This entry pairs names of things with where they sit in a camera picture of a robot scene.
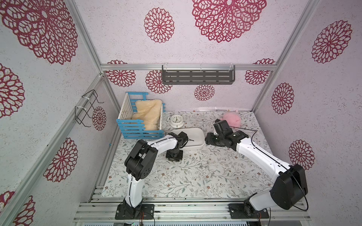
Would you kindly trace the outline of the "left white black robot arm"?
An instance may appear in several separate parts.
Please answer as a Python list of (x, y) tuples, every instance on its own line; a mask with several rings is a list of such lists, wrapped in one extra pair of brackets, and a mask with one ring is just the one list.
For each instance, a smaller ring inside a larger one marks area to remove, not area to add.
[(183, 159), (183, 148), (188, 143), (188, 135), (169, 133), (165, 137), (145, 141), (138, 140), (125, 160), (128, 173), (128, 192), (125, 197), (127, 207), (136, 209), (142, 203), (144, 179), (151, 173), (159, 154), (166, 153), (166, 158), (172, 162)]

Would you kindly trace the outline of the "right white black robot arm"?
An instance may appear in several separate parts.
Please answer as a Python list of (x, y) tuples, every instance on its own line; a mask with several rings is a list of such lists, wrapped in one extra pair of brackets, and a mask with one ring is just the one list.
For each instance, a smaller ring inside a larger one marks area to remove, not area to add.
[(244, 155), (272, 180), (270, 190), (251, 195), (244, 201), (245, 212), (253, 213), (274, 206), (289, 210), (298, 201), (306, 199), (308, 189), (304, 168), (278, 159), (256, 145), (244, 132), (237, 131), (228, 136), (210, 132), (205, 141), (207, 145), (228, 147)]

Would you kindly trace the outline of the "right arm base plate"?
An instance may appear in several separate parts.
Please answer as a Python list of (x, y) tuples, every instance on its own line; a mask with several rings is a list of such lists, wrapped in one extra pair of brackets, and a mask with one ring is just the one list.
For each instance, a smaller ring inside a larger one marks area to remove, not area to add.
[(243, 203), (230, 203), (228, 204), (230, 216), (232, 219), (267, 219), (269, 213), (267, 209), (255, 211), (251, 206)]

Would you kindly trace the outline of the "white plastic storage box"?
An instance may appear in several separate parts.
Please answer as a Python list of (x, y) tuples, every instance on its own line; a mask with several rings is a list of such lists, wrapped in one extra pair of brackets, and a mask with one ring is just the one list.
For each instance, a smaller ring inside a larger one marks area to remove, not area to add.
[(197, 151), (201, 150), (205, 145), (205, 136), (204, 132), (200, 128), (185, 128), (185, 129), (175, 129), (172, 133), (179, 135), (181, 132), (184, 132), (188, 136), (188, 143), (182, 150), (184, 151)]

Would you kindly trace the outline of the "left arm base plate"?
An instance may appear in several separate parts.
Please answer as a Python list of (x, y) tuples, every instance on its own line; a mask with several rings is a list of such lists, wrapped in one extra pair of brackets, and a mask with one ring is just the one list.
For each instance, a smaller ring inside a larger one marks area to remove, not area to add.
[(116, 210), (116, 220), (152, 220), (155, 213), (154, 204), (140, 204), (132, 208), (127, 203), (121, 203)]

